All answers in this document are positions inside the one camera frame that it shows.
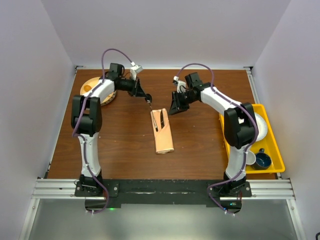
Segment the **black metal spoon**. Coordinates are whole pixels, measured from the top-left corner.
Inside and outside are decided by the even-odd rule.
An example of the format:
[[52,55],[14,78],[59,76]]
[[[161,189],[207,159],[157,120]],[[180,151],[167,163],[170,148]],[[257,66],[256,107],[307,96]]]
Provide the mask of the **black metal spoon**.
[[145,101],[147,102],[147,104],[149,105],[150,109],[152,110],[152,101],[153,101],[153,99],[152,99],[152,96],[149,93],[146,94]]

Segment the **beige cloth napkin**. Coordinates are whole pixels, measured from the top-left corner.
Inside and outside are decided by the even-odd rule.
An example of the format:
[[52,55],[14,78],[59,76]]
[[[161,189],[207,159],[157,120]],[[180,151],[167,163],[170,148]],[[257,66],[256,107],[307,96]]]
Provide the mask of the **beige cloth napkin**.
[[[160,120],[160,112],[162,109],[164,110],[164,121],[165,121],[164,128],[161,128],[161,120]],[[154,112],[155,120],[158,127],[158,132],[156,132],[155,130],[152,111],[150,112],[154,142],[155,142],[155,152],[156,154],[159,154],[159,155],[174,151],[174,144],[173,144],[168,112],[165,108],[162,108],[162,109],[152,110]]]

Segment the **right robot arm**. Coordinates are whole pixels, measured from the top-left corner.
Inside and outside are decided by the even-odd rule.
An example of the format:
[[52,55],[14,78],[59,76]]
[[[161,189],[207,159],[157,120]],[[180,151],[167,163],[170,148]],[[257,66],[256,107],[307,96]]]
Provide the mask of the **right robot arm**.
[[223,135],[229,145],[228,164],[223,181],[209,187],[221,195],[235,196],[247,180],[246,164],[249,149],[257,140],[259,130],[252,104],[241,103],[220,92],[212,83],[203,83],[198,73],[185,77],[185,82],[173,77],[177,90],[172,92],[169,115],[187,111],[190,104],[202,102],[223,116]]

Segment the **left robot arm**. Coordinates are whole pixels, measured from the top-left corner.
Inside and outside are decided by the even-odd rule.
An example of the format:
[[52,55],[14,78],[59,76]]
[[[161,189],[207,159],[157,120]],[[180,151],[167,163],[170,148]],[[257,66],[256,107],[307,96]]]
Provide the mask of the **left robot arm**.
[[72,136],[79,140],[82,159],[78,188],[86,190],[92,196],[107,193],[98,157],[98,136],[103,123],[101,102],[115,91],[125,91],[132,97],[144,98],[150,104],[152,97],[144,92],[137,77],[142,70],[142,66],[132,62],[130,77],[126,78],[124,66],[111,63],[109,70],[98,78],[97,84],[83,95],[75,95],[72,99]]

